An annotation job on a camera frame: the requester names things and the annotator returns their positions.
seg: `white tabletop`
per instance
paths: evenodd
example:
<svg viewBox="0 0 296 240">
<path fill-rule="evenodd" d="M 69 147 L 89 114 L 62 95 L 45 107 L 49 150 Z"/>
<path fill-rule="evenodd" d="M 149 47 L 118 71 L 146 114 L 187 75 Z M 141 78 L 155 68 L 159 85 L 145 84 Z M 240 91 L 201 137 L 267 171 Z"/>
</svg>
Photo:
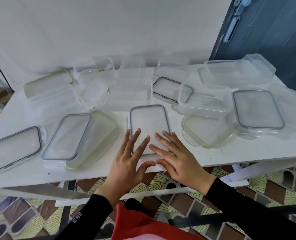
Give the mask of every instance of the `white tabletop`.
<svg viewBox="0 0 296 240">
<path fill-rule="evenodd" d="M 192 71 L 191 75 L 195 76 L 196 79 L 198 79 L 197 68 L 199 67 L 202 67 L 202 65 L 190 65 Z M 147 68 L 147 77 L 153 77 L 153 71 L 154 68 Z M 273 82 L 282 84 L 276 76 L 274 76 Z M 31 126 L 25 120 L 22 100 L 24 96 L 23 91 L 15 92 L 0 114 L 0 138 Z M 185 146 L 195 155 L 202 166 L 296 157 L 296 135 L 290 140 L 281 140 L 276 137 L 246 140 L 236 137 L 234 141 L 221 149 L 193 147 L 188 144 L 182 136 L 181 121 L 183 116 L 173 111 L 170 104 L 156 98 L 154 98 L 154 104 L 162 104 L 166 108 L 172 131 L 178 135 L 179 139 L 182 140 Z M 107 176 L 111 163 L 120 148 L 127 127 L 126 118 L 128 112 L 113 113 L 118 118 L 120 134 L 109 151 L 97 162 L 93 163 L 92 159 L 88 158 L 78 169 L 63 172 L 49 171 L 44 168 L 43 160 L 40 158 L 39 153 L 31 160 L 1 173 L 0 188 Z M 56 122 L 46 127 L 48 139 L 58 123 L 59 122 Z M 154 166 L 150 167 L 147 172 L 161 170 L 163 169 L 160 166 Z"/>
</svg>

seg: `hand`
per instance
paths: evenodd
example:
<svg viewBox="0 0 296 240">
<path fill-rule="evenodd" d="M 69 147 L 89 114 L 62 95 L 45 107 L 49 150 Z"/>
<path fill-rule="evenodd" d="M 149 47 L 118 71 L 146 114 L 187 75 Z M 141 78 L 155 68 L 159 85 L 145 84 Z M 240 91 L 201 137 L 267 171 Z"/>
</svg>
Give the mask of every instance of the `hand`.
<svg viewBox="0 0 296 240">
<path fill-rule="evenodd" d="M 163 131 L 162 134 L 170 141 L 158 133 L 154 136 L 168 148 L 169 152 L 150 144 L 149 148 L 162 158 L 156 163 L 162 165 L 177 182 L 206 195 L 216 177 L 200 166 L 194 155 L 182 144 L 174 132 L 169 134 Z"/>
<path fill-rule="evenodd" d="M 138 146 L 134 154 L 131 155 L 140 132 L 141 129 L 137 129 L 129 140 L 130 130 L 127 129 L 122 146 L 112 163 L 106 181 L 95 192 L 98 195 L 104 196 L 112 207 L 117 204 L 124 194 L 128 193 L 129 190 L 142 181 L 148 167 L 156 165 L 153 161 L 146 161 L 136 171 L 139 158 L 150 141 L 150 136 L 148 135 Z"/>
</svg>

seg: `black cable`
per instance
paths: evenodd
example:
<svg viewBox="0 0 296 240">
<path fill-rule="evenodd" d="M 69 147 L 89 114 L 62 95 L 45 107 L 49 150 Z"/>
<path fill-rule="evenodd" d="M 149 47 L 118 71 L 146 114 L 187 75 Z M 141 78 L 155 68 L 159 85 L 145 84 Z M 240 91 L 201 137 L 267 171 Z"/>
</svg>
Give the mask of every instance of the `black cable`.
<svg viewBox="0 0 296 240">
<path fill-rule="evenodd" d="M 0 69 L 0 73 L 2 74 L 2 76 L 4 77 L 4 79 L 5 79 L 5 81 L 7 82 L 7 85 L 9 86 L 9 88 L 11 89 L 11 91 L 12 92 L 15 92 L 12 88 L 11 88 L 11 86 L 9 85 L 9 82 L 7 81 L 7 79 L 6 79 L 6 77 L 5 77 L 5 75 L 4 75 L 4 73 L 2 72 L 2 70 Z"/>
</svg>

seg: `left hand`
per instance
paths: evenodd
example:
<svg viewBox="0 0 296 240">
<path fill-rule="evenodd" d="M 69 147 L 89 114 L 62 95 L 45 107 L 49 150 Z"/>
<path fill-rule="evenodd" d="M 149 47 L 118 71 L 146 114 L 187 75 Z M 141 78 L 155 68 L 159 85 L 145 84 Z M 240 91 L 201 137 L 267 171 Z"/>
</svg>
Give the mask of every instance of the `left hand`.
<svg viewBox="0 0 296 240">
<path fill-rule="evenodd" d="M 136 171 L 138 161 L 150 141 L 150 136 L 148 135 L 133 155 L 131 155 L 140 132 L 141 129 L 138 128 L 129 140 L 130 130 L 127 129 L 122 146 L 112 163 L 106 181 L 95 192 L 98 195 L 104 196 L 112 207 L 117 204 L 124 194 L 128 193 L 129 190 L 142 181 L 148 167 L 156 165 L 153 161 L 146 161 Z"/>
</svg>

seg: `finger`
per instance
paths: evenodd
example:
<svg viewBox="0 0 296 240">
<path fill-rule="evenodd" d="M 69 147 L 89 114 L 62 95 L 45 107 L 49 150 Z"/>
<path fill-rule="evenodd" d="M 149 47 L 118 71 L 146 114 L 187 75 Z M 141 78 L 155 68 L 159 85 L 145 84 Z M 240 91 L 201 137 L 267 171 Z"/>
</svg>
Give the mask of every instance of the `finger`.
<svg viewBox="0 0 296 240">
<path fill-rule="evenodd" d="M 134 144 L 135 142 L 137 141 L 139 135 L 140 135 L 140 132 L 141 132 L 141 129 L 138 128 L 136 130 L 136 132 L 134 133 L 134 135 L 130 138 L 130 140 L 128 141 L 127 145 L 126 145 L 126 148 L 125 148 L 125 151 L 124 151 L 124 154 L 125 155 L 128 155 L 129 157 L 131 157 L 131 152 L 132 150 L 134 149 Z"/>
<path fill-rule="evenodd" d="M 163 131 L 162 134 L 167 137 L 170 141 L 172 141 L 181 151 L 187 150 L 185 145 L 178 139 L 176 133 L 172 132 L 172 134 Z"/>
<path fill-rule="evenodd" d="M 121 147 L 120 147 L 120 149 L 119 149 L 119 151 L 118 151 L 118 155 L 121 155 L 121 154 L 124 153 L 125 148 L 126 148 L 126 145 L 127 145 L 128 141 L 129 141 L 129 134 L 130 134 L 130 130 L 127 129 L 127 130 L 126 130 L 125 137 L 124 137 L 124 140 L 123 140 L 123 142 L 122 142 L 122 145 L 121 145 Z"/>
<path fill-rule="evenodd" d="M 177 173 L 176 169 L 169 162 L 167 162 L 165 159 L 158 159 L 156 161 L 156 163 L 162 165 L 169 172 L 170 176 L 173 179 L 177 178 L 178 173 Z"/>
<path fill-rule="evenodd" d="M 153 162 L 153 161 L 146 161 L 143 164 L 141 164 L 140 167 L 137 170 L 137 177 L 138 177 L 137 179 L 142 181 L 143 176 L 144 176 L 146 170 L 148 169 L 148 167 L 152 167 L 152 166 L 155 166 L 155 165 L 156 165 L 156 163 Z"/>
<path fill-rule="evenodd" d="M 134 152 L 134 154 L 132 155 L 132 160 L 134 161 L 134 163 L 137 165 L 139 158 L 142 156 L 144 150 L 146 149 L 148 143 L 150 141 L 150 135 L 148 135 L 145 140 L 143 140 L 143 142 L 138 146 L 138 148 L 136 149 L 136 151 Z"/>
<path fill-rule="evenodd" d="M 178 156 L 180 154 L 179 148 L 176 147 L 171 141 L 166 140 L 158 133 L 155 133 L 154 136 L 158 141 L 160 141 L 174 155 Z"/>
<path fill-rule="evenodd" d="M 175 157 L 173 154 L 171 154 L 170 152 L 167 152 L 159 147 L 156 147 L 155 145 L 150 144 L 149 148 L 157 153 L 162 159 L 167 160 L 168 162 L 170 162 L 172 165 L 176 165 L 177 162 L 177 157 Z"/>
</svg>

